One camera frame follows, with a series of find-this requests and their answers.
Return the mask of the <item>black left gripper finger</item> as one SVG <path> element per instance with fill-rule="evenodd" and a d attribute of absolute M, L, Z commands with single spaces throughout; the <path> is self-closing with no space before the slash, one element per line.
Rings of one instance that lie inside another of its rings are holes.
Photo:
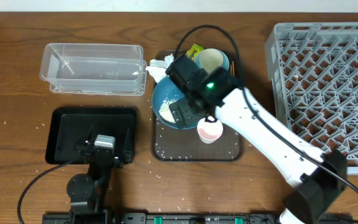
<path fill-rule="evenodd" d="M 91 125 L 89 129 L 82 134 L 74 143 L 74 149 L 87 149 L 91 142 L 91 135 L 93 133 L 94 126 Z"/>
<path fill-rule="evenodd" d="M 134 140 L 132 138 L 131 130 L 128 129 L 124 143 L 124 163 L 130 164 L 134 159 Z"/>

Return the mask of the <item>pile of white rice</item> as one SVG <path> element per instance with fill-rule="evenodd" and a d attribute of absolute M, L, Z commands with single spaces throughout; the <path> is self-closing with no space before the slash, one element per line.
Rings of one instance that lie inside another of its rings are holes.
<path fill-rule="evenodd" d="M 177 100 L 173 99 L 164 99 L 162 101 L 162 105 L 159 108 L 159 114 L 162 117 L 162 119 L 169 123 L 175 123 L 175 118 L 173 117 L 173 114 L 170 110 L 170 105 L 177 102 Z"/>

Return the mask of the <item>pink plastic cup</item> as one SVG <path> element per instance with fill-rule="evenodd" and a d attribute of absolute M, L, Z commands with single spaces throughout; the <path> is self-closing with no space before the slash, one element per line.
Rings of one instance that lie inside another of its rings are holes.
<path fill-rule="evenodd" d="M 198 121 L 197 132 L 202 142 L 211 144 L 223 134 L 223 124 L 220 120 L 213 121 L 213 117 L 203 118 Z"/>

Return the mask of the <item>dark blue plate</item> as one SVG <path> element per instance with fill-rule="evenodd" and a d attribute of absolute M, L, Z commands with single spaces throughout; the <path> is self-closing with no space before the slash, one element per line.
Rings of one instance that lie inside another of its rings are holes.
<path fill-rule="evenodd" d="M 169 123 L 162 119 L 159 114 L 159 108 L 162 105 L 164 99 L 179 100 L 186 98 L 181 90 L 169 79 L 168 77 L 163 78 L 154 88 L 152 94 L 152 108 L 156 117 L 165 125 L 173 129 L 191 129 L 191 128 L 177 128 L 175 123 Z"/>

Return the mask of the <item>yellow green snack wrapper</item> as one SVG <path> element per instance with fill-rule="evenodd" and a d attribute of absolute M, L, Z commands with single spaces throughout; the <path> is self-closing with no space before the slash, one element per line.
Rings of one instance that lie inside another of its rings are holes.
<path fill-rule="evenodd" d="M 191 48 L 185 53 L 185 55 L 191 59 L 192 61 L 195 61 L 195 59 L 197 58 L 197 56 L 204 50 L 204 47 L 198 45 L 198 44 L 193 44 L 191 46 Z"/>

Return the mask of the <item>white tissue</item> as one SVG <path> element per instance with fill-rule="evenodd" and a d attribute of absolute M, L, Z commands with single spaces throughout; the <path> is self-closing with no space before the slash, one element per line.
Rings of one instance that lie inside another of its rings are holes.
<path fill-rule="evenodd" d="M 163 60 L 152 59 L 145 69 L 148 71 L 149 75 L 154 79 L 154 81 L 158 83 L 167 76 L 165 73 L 166 69 L 173 61 L 173 54 L 165 56 Z"/>

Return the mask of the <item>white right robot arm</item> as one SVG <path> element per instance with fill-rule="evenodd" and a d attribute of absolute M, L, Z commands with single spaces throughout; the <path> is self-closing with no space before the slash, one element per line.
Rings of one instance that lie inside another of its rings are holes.
<path fill-rule="evenodd" d="M 325 154 L 273 117 L 226 69 L 208 73 L 182 55 L 167 68 L 194 113 L 213 117 L 252 143 L 294 191 L 284 199 L 280 223 L 318 223 L 346 188 L 347 161 Z"/>

